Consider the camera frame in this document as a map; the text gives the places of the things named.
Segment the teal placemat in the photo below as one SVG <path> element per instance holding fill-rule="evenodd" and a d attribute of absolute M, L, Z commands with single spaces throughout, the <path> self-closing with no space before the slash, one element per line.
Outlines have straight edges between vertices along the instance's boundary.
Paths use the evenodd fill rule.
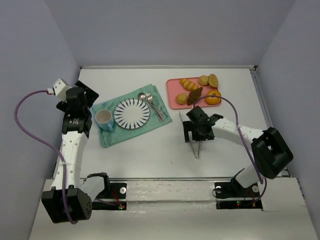
<path fill-rule="evenodd" d="M 163 125 L 166 125 L 166 124 L 172 122 L 172 119 L 167 111 L 167 108 L 164 104 L 164 101 L 162 100 L 162 98 L 158 92 L 157 87 L 153 86 L 152 84 L 146 85 L 146 86 L 141 87 L 133 92 L 130 92 L 130 93 L 125 94 L 123 96 L 116 97 L 116 98 L 111 99 L 109 101 L 105 101 L 105 102 L 93 105 L 91 108 L 93 116 L 95 116 L 96 113 L 101 109 L 108 109 L 113 114 L 118 103 L 120 103 L 121 101 L 123 101 L 125 99 L 137 98 L 138 93 L 151 93 L 151 95 L 153 96 L 155 105 L 160 109 L 160 111 L 162 111 L 166 115 L 166 117 L 164 118 L 164 121 L 160 122 L 158 120 L 157 115 L 156 115 L 155 111 L 153 110 L 153 108 L 151 108 L 149 106 L 150 107 L 149 120 L 146 122 L 145 125 L 137 128 L 137 129 L 132 129 L 132 130 L 124 129 L 124 128 L 118 126 L 116 123 L 114 123 L 114 130 L 112 132 L 109 132 L 109 131 L 101 129 L 97 125 L 97 127 L 99 129 L 101 144 L 103 147 L 105 147 L 105 148 L 110 147 L 112 145 L 115 145 L 115 144 L 121 143 L 125 140 L 140 136 L 142 134 L 145 134 L 147 132 L 150 132 L 154 129 L 157 129 Z"/>

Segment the black bracket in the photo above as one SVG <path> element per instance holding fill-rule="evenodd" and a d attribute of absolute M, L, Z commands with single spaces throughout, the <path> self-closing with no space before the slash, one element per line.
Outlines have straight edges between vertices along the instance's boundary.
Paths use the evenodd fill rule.
<path fill-rule="evenodd" d="M 116 202 L 113 201 L 112 204 L 106 204 L 104 202 L 94 201 L 92 203 L 92 209 L 93 210 L 108 210 L 108 211 L 123 211 L 127 210 L 127 202 L 123 201 L 126 199 L 127 191 L 123 193 L 120 191 L 121 188 L 127 189 L 127 183 L 126 182 L 111 182 L 109 188 L 105 188 L 102 192 L 98 194 L 96 197 L 97 199 L 114 199 L 114 196 L 112 194 L 112 191 L 115 191 L 116 196 L 118 197 L 121 205 L 123 208 L 119 208 L 118 205 L 116 205 Z"/>
<path fill-rule="evenodd" d="M 186 115 L 190 119 L 190 121 L 182 122 L 184 141 L 186 143 L 190 142 L 189 132 L 191 132 L 192 140 L 196 142 L 215 139 L 212 126 L 215 125 L 215 122 L 219 119 L 223 119 L 223 116 L 213 114 L 209 117 L 199 106 L 193 108 Z"/>
<path fill-rule="evenodd" d="M 252 200 L 245 201 L 217 201 L 216 209 L 263 209 L 261 200 L 252 203 Z"/>
<path fill-rule="evenodd" d="M 104 181 L 104 190 L 103 191 L 110 192 L 110 190 L 111 190 L 110 179 L 109 179 L 109 176 L 105 172 L 89 174 L 86 178 L 88 179 L 88 178 L 92 178 L 92 177 L 102 177 L 103 181 Z"/>
<path fill-rule="evenodd" d="M 251 143 L 252 153 L 259 172 L 274 179 L 294 158 L 279 131 L 269 127 Z"/>
<path fill-rule="evenodd" d="M 65 100 L 60 101 L 56 108 L 64 112 L 62 133 L 77 131 L 85 133 L 89 138 L 89 132 L 92 126 L 90 108 L 99 97 L 95 91 L 87 87 L 81 81 L 75 83 L 65 92 Z"/>
<path fill-rule="evenodd" d="M 235 189 L 233 187 L 233 184 L 231 181 L 217 181 L 214 183 L 214 190 L 213 192 L 215 197 L 217 199 L 229 199 L 229 198 L 251 198 L 253 195 L 255 198 L 258 198 L 260 196 L 260 192 L 254 192 L 253 187 L 258 187 L 257 183 L 252 184 L 251 186 L 247 188 L 237 188 Z"/>

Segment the brown food item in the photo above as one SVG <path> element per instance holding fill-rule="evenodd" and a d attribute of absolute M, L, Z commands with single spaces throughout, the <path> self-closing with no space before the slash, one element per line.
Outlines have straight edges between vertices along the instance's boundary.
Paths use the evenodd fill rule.
<path fill-rule="evenodd" d="M 211 87 L 217 88 L 219 85 L 217 76 L 214 74 L 210 74 L 208 77 L 208 83 Z"/>
<path fill-rule="evenodd" d="M 200 97 L 203 87 L 199 87 L 196 90 L 193 90 L 189 93 L 188 101 L 186 102 L 188 105 L 194 104 Z"/>
<path fill-rule="evenodd" d="M 208 81 L 209 81 L 209 79 L 208 79 L 208 77 L 206 75 L 202 75 L 198 79 L 199 84 L 202 85 L 202 86 L 208 85 Z"/>
<path fill-rule="evenodd" d="M 187 102 L 188 96 L 185 93 L 180 93 L 178 96 L 176 96 L 175 100 L 178 104 L 183 105 Z"/>

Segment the bread roll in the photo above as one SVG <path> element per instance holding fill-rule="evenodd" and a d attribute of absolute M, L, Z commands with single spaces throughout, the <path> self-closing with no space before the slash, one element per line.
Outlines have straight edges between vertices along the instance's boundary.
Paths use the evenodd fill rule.
<path fill-rule="evenodd" d="M 199 77 L 198 82 L 200 85 L 202 86 L 206 86 L 208 85 L 208 77 L 206 75 L 202 75 L 201 77 Z"/>
<path fill-rule="evenodd" d="M 208 83 L 211 87 L 217 88 L 219 85 L 217 76 L 214 74 L 210 74 L 208 77 Z"/>
<path fill-rule="evenodd" d="M 184 87 L 184 89 L 188 90 L 188 91 L 193 91 L 198 89 L 199 87 L 197 86 L 197 84 L 193 83 L 192 81 L 189 81 L 186 78 L 183 78 L 180 80 L 181 85 Z"/>
<path fill-rule="evenodd" d="M 188 101 L 188 96 L 185 93 L 180 93 L 176 96 L 175 100 L 178 104 L 183 105 Z"/>

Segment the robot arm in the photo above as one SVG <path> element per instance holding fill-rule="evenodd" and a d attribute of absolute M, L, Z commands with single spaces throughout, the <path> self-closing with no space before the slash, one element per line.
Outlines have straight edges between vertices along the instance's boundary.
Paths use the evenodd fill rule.
<path fill-rule="evenodd" d="M 190 141 L 188 132 L 191 132 L 192 139 L 195 141 L 213 140 L 217 137 L 243 145 L 238 132 L 240 128 L 244 142 L 253 153 L 254 163 L 262 179 L 274 179 L 293 159 L 293 154 L 286 142 L 278 130 L 273 127 L 261 130 L 237 126 L 218 114 L 208 117 L 199 106 L 186 115 L 190 119 L 190 121 L 183 122 L 186 142 Z M 237 173 L 230 184 L 236 192 L 239 188 L 246 189 L 258 181 L 257 172 L 254 166 L 250 165 Z"/>
<path fill-rule="evenodd" d="M 66 209 L 61 201 L 65 187 L 66 202 L 72 221 L 87 220 L 91 217 L 92 202 L 103 190 L 110 189 L 106 173 L 91 174 L 84 184 L 80 180 L 82 156 L 89 138 L 92 125 L 89 108 L 98 98 L 98 94 L 77 81 L 76 87 L 70 87 L 58 79 L 49 94 L 56 95 L 61 101 L 57 108 L 64 112 L 62 123 L 61 154 L 64 161 L 58 158 L 58 169 L 50 191 L 42 193 L 41 201 L 52 222 L 68 222 Z"/>

